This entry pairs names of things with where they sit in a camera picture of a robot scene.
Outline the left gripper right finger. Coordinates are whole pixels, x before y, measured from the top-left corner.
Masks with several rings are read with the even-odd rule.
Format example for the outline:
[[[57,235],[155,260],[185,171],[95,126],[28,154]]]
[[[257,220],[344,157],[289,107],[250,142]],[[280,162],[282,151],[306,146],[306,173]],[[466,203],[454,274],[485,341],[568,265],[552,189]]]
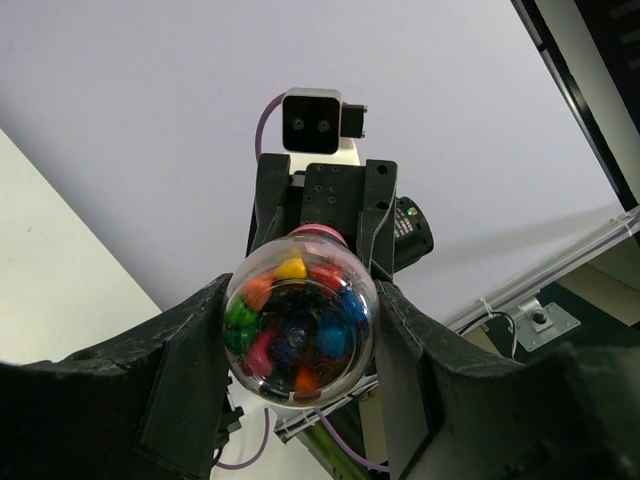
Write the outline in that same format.
[[[639,351],[563,344],[522,365],[376,285],[376,368],[394,479],[635,479]]]

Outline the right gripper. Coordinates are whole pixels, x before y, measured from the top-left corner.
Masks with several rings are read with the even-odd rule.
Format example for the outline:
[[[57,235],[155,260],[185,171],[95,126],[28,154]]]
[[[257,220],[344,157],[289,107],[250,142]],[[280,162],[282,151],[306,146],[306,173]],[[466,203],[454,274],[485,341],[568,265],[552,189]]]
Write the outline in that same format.
[[[319,224],[337,231],[374,279],[391,282],[434,249],[420,207],[397,195],[397,174],[388,160],[295,167],[289,154],[261,155],[246,252]]]

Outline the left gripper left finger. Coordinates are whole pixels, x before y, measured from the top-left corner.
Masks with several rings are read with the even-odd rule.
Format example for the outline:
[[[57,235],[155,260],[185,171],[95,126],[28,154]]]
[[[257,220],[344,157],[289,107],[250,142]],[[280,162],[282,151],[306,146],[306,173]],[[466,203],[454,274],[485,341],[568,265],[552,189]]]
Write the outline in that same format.
[[[227,387],[221,275],[58,362],[1,368],[5,479],[206,479]]]

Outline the clear jar of pins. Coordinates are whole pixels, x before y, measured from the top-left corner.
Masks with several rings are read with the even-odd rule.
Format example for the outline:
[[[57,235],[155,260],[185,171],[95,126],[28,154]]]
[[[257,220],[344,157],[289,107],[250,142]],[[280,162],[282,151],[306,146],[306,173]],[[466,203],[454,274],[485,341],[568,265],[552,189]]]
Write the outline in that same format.
[[[341,399],[374,356],[379,299],[343,235],[308,224],[250,253],[222,311],[230,370],[264,401],[290,409]]]

